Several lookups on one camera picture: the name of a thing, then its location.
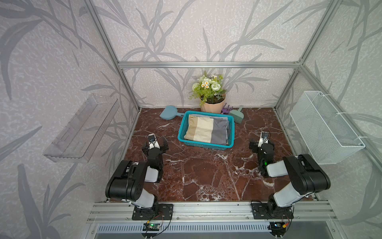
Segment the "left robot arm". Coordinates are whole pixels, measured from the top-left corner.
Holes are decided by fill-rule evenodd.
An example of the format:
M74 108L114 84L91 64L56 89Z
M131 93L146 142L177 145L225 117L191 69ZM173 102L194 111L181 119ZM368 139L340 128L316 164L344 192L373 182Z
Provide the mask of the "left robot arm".
M147 161L120 162L105 188L105 196L110 199L125 200L141 209L153 208L157 203L155 195L144 189L144 183L159 183L164 173L163 156L169 149L167 141L163 144L150 139L142 147Z

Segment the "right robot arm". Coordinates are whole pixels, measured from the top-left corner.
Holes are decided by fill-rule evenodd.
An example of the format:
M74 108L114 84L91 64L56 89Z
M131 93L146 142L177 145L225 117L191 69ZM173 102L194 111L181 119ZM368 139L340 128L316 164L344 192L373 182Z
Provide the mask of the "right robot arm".
M269 214L289 209L302 198L328 190L331 186L328 175L310 154L284 156L275 162L273 143L250 141L249 149L257 154L258 169L263 177L288 176L290 180L283 189L269 197L266 205Z

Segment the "beige grey striped pillowcase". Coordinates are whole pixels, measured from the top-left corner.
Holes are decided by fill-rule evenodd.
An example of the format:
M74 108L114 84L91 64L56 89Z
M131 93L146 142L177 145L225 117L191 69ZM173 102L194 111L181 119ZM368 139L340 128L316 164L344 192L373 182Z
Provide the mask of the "beige grey striped pillowcase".
M228 117L212 117L191 114L185 140L228 145Z

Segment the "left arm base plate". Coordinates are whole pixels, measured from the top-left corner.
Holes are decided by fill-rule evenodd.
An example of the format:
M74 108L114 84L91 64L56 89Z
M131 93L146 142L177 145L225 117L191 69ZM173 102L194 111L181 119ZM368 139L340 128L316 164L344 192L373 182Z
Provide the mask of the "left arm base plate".
M173 204L157 204L151 208L134 207L133 221L171 220L173 217Z

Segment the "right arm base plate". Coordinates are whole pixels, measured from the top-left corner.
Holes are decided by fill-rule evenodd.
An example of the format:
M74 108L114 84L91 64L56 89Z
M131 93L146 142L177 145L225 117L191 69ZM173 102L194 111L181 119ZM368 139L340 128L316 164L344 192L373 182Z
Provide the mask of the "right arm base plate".
M293 219L294 215L291 207L279 207L276 203L260 203L251 202L250 203L252 214L254 219L263 220L281 220L281 219Z

